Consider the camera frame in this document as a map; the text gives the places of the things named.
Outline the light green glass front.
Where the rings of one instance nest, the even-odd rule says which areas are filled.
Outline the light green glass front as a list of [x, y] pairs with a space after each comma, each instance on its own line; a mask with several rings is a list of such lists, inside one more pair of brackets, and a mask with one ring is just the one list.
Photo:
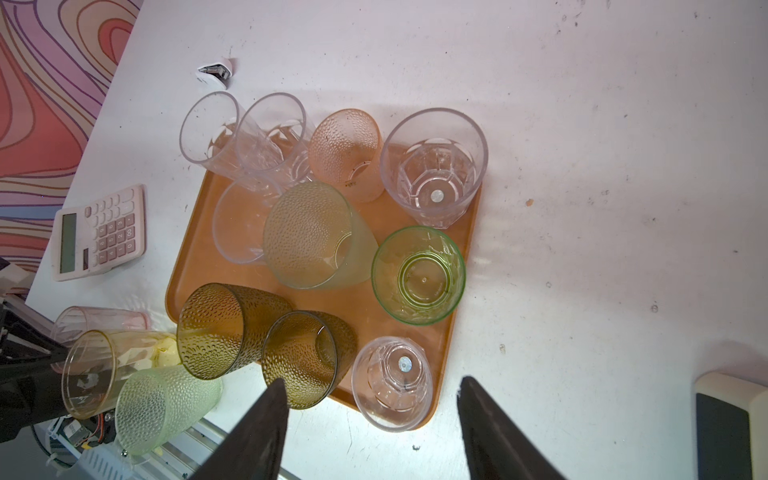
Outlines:
[[127, 454], [144, 455], [195, 425], [222, 392], [221, 379], [201, 380], [182, 365], [138, 371], [118, 397], [117, 440]]

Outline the yellow glass front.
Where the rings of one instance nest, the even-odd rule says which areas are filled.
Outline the yellow glass front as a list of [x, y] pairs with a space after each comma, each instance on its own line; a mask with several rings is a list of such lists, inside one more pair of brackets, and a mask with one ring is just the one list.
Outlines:
[[64, 406], [73, 418], [88, 419], [116, 406], [132, 374], [180, 363], [172, 333], [89, 330], [70, 347], [62, 368]]

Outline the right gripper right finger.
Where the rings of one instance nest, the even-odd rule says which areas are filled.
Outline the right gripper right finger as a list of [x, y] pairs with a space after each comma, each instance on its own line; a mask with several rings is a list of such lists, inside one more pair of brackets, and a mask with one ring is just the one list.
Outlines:
[[457, 408], [472, 479], [561, 479], [472, 376], [462, 379]]

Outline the small clear glass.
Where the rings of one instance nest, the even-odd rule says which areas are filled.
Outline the small clear glass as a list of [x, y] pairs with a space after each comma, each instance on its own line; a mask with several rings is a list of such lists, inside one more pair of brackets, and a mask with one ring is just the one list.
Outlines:
[[351, 389], [361, 414], [391, 433], [411, 431], [427, 417], [434, 382], [424, 349], [416, 342], [383, 336], [366, 344], [351, 371]]

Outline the clear ribbed glass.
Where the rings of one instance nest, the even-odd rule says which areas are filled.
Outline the clear ribbed glass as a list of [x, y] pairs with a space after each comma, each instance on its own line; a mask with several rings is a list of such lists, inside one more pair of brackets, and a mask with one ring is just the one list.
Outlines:
[[380, 157], [388, 194], [418, 224], [446, 230], [468, 210], [486, 174], [479, 124], [451, 108], [417, 111], [391, 131]]

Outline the frosted pink tumbler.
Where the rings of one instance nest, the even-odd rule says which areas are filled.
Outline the frosted pink tumbler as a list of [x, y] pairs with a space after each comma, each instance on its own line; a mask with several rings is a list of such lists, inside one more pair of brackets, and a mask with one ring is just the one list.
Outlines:
[[348, 108], [330, 114], [316, 128], [308, 160], [317, 180], [333, 186], [351, 202], [368, 203], [384, 191], [379, 166], [382, 148], [374, 118]]

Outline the dark olive glass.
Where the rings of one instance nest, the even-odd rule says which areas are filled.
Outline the dark olive glass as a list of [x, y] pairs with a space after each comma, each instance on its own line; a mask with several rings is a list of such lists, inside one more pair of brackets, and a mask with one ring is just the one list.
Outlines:
[[265, 290], [205, 284], [181, 310], [176, 333], [181, 362], [202, 380], [258, 362], [272, 325], [293, 310], [291, 301]]

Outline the clear stemmed glass front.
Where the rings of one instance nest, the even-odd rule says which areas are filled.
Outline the clear stemmed glass front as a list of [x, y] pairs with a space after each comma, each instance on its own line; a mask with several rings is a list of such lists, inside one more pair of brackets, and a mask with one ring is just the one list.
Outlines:
[[243, 107], [226, 91], [200, 98], [187, 113], [179, 133], [183, 157], [214, 174], [237, 180], [245, 176], [235, 153], [235, 132]]

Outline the frosted pale green tumbler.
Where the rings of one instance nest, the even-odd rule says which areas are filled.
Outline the frosted pale green tumbler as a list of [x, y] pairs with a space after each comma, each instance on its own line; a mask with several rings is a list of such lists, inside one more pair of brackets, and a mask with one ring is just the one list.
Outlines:
[[341, 289], [370, 279], [378, 243], [334, 187], [299, 184], [271, 208], [263, 233], [266, 262], [279, 282], [299, 289]]

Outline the pink glass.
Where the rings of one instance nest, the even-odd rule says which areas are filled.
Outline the pink glass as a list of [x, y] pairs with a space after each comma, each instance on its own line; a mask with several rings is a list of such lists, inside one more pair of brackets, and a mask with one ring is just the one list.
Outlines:
[[148, 330], [149, 316], [140, 311], [72, 306], [65, 309], [53, 324], [51, 338], [59, 344], [71, 345], [90, 330]]

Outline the light green ribbed glass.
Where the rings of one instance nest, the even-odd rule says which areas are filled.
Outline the light green ribbed glass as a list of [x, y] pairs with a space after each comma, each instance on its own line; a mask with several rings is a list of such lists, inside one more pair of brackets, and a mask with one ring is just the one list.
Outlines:
[[457, 308], [466, 286], [466, 265], [447, 234], [409, 226], [390, 234], [378, 247], [371, 283], [388, 315], [408, 325], [427, 326]]

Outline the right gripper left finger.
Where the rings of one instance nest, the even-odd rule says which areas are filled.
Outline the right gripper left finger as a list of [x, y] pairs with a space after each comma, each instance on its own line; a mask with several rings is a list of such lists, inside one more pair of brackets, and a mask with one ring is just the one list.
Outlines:
[[277, 479], [288, 416], [285, 382], [278, 378], [191, 479]]

